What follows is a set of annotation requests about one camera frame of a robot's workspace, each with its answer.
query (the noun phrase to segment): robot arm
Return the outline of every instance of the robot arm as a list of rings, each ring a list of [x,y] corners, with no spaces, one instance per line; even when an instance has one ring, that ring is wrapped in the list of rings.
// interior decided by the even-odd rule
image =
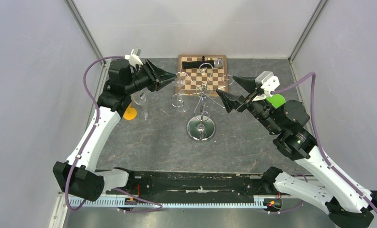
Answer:
[[[235,96],[217,90],[226,111],[229,113],[233,109],[238,112],[248,110],[271,135],[278,135],[273,143],[279,152],[307,169],[326,189],[295,179],[275,167],[271,167],[263,175],[270,187],[313,204],[327,213],[340,227],[368,227],[373,220],[370,212],[372,208],[332,167],[357,186],[376,207],[377,191],[362,187],[328,156],[331,165],[327,165],[316,139],[304,128],[310,117],[302,103],[290,100],[274,108],[265,100],[271,96],[271,91],[279,86],[278,78],[272,72],[264,71],[256,78],[233,76],[233,79],[249,94],[246,97]]]
[[[78,162],[69,184],[69,193],[72,195],[95,201],[102,192],[127,184],[128,172],[124,170],[96,172],[97,160],[104,144],[131,103],[131,94],[143,88],[152,92],[158,91],[176,78],[175,74],[157,68],[149,60],[143,63],[139,53],[139,49],[134,49],[124,59],[111,62],[109,80],[97,101],[99,120],[96,121],[95,110],[95,115],[78,146],[65,162],[58,161],[54,165],[53,172],[62,191],[65,192],[68,174],[76,159]]]

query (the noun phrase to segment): gray floor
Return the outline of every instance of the gray floor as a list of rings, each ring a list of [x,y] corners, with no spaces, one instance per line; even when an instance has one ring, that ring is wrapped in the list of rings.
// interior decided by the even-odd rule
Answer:
[[[299,203],[284,199],[283,209]],[[328,216],[305,203],[290,213],[268,215],[261,209],[163,209],[123,214],[115,208],[85,208],[68,212],[64,228],[334,228]]]
[[[158,67],[176,72],[177,59],[151,59]],[[290,66],[285,59],[228,59],[229,74],[258,76],[272,71],[279,77],[281,87],[293,83]],[[119,166],[142,171],[210,171],[263,173],[275,166],[288,173],[308,173],[302,167],[282,156],[273,145],[275,136],[247,111],[230,114],[212,101],[207,111],[216,124],[216,135],[210,142],[197,143],[187,137],[187,121],[193,117],[198,102],[196,96],[186,96],[186,113],[177,112],[170,104],[173,85],[156,93],[147,94],[149,118],[139,115],[132,121],[122,120],[112,131],[100,155],[97,168]],[[229,89],[235,95],[246,95],[238,85]],[[298,100],[295,89],[283,96]]]

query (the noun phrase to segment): gray marbled surface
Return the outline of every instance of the gray marbled surface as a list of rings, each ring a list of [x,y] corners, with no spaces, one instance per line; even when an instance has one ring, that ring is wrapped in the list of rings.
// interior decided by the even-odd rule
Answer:
[[[177,59],[151,59],[158,67],[177,72]],[[293,83],[290,66],[285,59],[228,59],[229,74],[258,76],[264,70],[279,77],[280,88]],[[229,87],[235,95],[247,95],[238,84]],[[98,160],[98,169],[119,166],[141,171],[204,171],[263,173],[275,166],[288,173],[308,173],[295,162],[281,155],[268,131],[247,111],[228,114],[223,108],[207,100],[206,110],[216,124],[216,134],[209,142],[198,143],[188,138],[186,125],[194,116],[198,97],[185,96],[189,105],[180,113],[170,104],[175,94],[173,85],[147,94],[149,117],[145,121],[142,107],[132,104],[138,116],[122,120],[114,128]],[[283,96],[298,100],[295,89]],[[220,98],[215,101],[222,104]]]

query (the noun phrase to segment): white wall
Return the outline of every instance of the white wall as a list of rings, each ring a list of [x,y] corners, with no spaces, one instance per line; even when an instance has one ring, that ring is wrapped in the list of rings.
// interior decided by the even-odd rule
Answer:
[[[288,57],[318,0],[74,0],[104,56]]]
[[[83,134],[91,102],[82,75],[93,60],[63,1],[0,0],[0,228],[48,226],[59,190],[52,167]]]
[[[317,73],[316,124],[326,151],[377,190],[377,0],[329,1],[294,69],[297,78]],[[301,90],[309,104],[310,81]]]

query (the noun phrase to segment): wooden chessboard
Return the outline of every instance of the wooden chessboard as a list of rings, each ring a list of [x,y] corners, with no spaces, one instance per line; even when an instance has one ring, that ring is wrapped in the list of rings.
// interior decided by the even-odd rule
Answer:
[[[222,86],[226,86],[229,84],[228,76],[223,77],[223,75],[227,75],[227,59],[226,56],[222,55],[205,55],[205,60],[216,60],[216,59],[223,60],[223,66],[221,68],[213,69],[212,77],[209,79],[208,82],[208,91],[215,90]],[[190,61],[202,61],[202,55],[179,55],[178,56],[178,72],[186,72],[194,83],[201,88],[201,83],[206,83],[208,80],[209,75],[211,75],[211,68],[210,66],[206,70],[206,73],[203,75],[200,69],[183,69],[182,62],[190,62]],[[195,93],[195,85],[190,81],[190,79],[186,79],[185,86],[181,88],[185,93],[194,94]],[[222,91],[229,92],[229,87],[225,87],[221,89]],[[212,92],[211,96],[218,96],[216,92]]]

